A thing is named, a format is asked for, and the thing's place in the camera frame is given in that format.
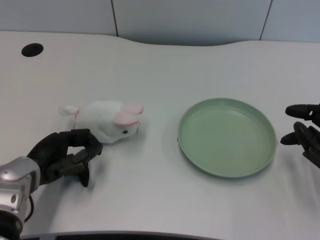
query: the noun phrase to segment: white table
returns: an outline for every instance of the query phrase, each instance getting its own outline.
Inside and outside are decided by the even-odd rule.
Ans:
[[[24,57],[40,43],[44,51]],[[149,231],[224,240],[318,240],[320,169],[301,146],[279,144],[273,163],[238,180],[208,175],[181,154],[183,112],[208,98],[261,110],[278,140],[293,131],[292,104],[320,102],[320,44],[247,41],[197,47],[113,36],[0,32],[1,163],[68,129],[58,107],[96,99],[143,103],[136,138],[105,146],[88,188],[76,179],[41,186],[23,235]]]

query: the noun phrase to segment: plush toy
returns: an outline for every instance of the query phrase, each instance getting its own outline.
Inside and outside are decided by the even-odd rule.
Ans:
[[[94,101],[81,108],[70,105],[59,108],[63,116],[75,116],[74,129],[90,129],[101,143],[106,144],[135,135],[140,126],[137,115],[143,111],[140,104],[111,100]]]

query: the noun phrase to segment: stuffed animal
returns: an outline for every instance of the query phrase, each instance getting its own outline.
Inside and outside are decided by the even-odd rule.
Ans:
[[[140,126],[137,115],[143,111],[140,104],[111,100],[94,101],[81,108],[70,105],[59,108],[63,116],[74,115],[74,129],[90,129],[101,143],[106,144],[135,135]]]

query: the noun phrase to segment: pink rabbit ear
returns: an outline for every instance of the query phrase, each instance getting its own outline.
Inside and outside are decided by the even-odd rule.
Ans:
[[[122,105],[121,110],[130,114],[142,114],[144,111],[144,106],[141,104],[129,103]]]
[[[119,111],[115,114],[113,122],[119,127],[129,127],[139,123],[137,117],[125,111]]]

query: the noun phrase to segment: green plate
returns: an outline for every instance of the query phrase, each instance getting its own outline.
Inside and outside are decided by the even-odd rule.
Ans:
[[[262,170],[274,159],[278,145],[274,128],[260,111],[227,98],[192,106],[181,119],[178,141],[197,167],[227,178]]]

